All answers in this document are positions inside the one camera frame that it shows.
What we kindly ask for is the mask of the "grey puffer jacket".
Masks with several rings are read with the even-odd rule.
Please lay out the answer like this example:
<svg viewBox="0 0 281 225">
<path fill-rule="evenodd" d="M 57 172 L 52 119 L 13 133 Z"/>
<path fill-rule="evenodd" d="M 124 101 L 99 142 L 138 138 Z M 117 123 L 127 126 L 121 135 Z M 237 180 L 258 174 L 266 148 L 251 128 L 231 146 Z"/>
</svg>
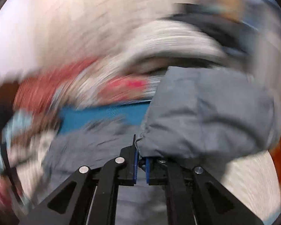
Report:
<svg viewBox="0 0 281 225">
<path fill-rule="evenodd" d="M 170 67 L 140 125 L 91 121 L 59 134 L 43 160 L 40 203 L 82 165 L 98 168 L 136 135 L 142 157 L 201 165 L 218 181 L 227 165 L 269 151 L 281 137 L 281 103 L 247 75 L 228 69 Z"/>
</svg>

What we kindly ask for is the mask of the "patterned beige teal bedsheet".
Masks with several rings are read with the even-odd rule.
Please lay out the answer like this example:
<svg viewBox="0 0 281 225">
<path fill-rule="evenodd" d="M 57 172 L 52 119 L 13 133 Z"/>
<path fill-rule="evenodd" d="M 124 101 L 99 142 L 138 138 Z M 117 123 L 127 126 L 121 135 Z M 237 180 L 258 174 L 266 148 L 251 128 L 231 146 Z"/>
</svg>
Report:
<svg viewBox="0 0 281 225">
<path fill-rule="evenodd" d="M 123 117 L 131 125 L 140 125 L 148 102 L 113 105 L 75 110 L 63 107 L 61 133 L 81 128 L 94 120 Z M 264 224 L 272 224 L 281 212 L 281 191 L 274 163 L 269 152 L 236 159 L 230 162 L 221 183 L 250 208 Z"/>
</svg>

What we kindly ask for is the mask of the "red floral patchwork quilt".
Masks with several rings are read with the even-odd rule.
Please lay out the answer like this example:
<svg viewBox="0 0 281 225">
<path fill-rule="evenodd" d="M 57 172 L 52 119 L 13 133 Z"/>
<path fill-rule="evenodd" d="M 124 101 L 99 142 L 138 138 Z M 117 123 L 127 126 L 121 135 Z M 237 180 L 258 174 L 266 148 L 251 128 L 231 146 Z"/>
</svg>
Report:
<svg viewBox="0 0 281 225">
<path fill-rule="evenodd" d="M 92 58 L 72 62 L 24 79 L 13 102 L 15 110 L 32 113 L 63 106 L 85 109 L 151 100 L 162 78 L 155 74 L 109 76 Z"/>
</svg>

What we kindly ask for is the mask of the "teal white patterned pillow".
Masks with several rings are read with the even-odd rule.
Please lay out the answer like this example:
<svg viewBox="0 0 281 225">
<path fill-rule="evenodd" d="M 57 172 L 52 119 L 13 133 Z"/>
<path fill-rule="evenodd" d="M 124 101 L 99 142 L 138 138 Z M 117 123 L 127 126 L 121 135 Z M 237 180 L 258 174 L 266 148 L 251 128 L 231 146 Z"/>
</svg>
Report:
<svg viewBox="0 0 281 225">
<path fill-rule="evenodd" d="M 34 158 L 34 154 L 31 151 L 26 150 L 22 144 L 15 144 L 15 138 L 21 134 L 26 133 L 33 125 L 35 116 L 31 112 L 25 110 L 16 111 L 13 117 L 7 121 L 7 124 L 3 127 L 2 142 L 6 144 L 7 157 L 12 167 L 17 167 L 26 164 L 28 161 Z M 0 176 L 5 172 L 5 164 L 2 158 L 3 151 L 0 147 Z"/>
</svg>

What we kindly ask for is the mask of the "folded cream dotted comforter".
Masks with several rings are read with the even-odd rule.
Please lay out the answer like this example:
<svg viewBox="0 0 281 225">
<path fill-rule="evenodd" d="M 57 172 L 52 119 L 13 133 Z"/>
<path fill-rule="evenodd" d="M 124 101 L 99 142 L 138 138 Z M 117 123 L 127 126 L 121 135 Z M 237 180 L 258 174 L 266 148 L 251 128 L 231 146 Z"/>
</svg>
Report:
<svg viewBox="0 0 281 225">
<path fill-rule="evenodd" d="M 226 54 L 221 45 L 194 25 L 156 20 L 136 28 L 117 59 L 129 67 L 149 57 L 204 59 L 221 64 Z"/>
</svg>

